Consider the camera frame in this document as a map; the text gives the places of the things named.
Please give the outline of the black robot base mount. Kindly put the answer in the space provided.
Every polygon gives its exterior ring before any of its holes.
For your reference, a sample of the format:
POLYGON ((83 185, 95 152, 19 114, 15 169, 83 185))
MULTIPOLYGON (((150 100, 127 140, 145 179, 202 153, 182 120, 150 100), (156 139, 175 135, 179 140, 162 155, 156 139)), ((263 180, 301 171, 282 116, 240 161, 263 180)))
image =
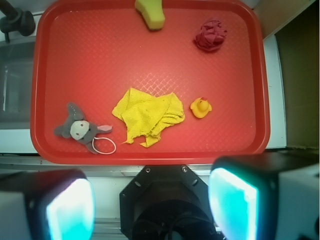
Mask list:
POLYGON ((145 166, 119 194, 120 230, 129 240, 222 240, 208 185, 186 165, 145 166))

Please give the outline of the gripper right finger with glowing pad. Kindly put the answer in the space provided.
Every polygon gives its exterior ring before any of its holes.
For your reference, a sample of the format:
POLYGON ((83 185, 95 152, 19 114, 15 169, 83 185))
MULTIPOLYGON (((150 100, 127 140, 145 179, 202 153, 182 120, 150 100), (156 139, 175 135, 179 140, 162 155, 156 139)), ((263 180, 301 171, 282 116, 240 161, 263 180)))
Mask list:
POLYGON ((213 219, 228 240, 317 240, 319 177, 314 153, 222 156, 208 179, 213 219))

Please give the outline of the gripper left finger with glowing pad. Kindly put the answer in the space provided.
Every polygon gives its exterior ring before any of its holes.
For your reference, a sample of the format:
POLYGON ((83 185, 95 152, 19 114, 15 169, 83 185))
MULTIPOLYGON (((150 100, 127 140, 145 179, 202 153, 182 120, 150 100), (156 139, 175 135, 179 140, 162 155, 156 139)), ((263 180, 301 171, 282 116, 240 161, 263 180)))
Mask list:
POLYGON ((2 240, 89 240, 95 212, 93 186, 79 169, 0 175, 2 240))

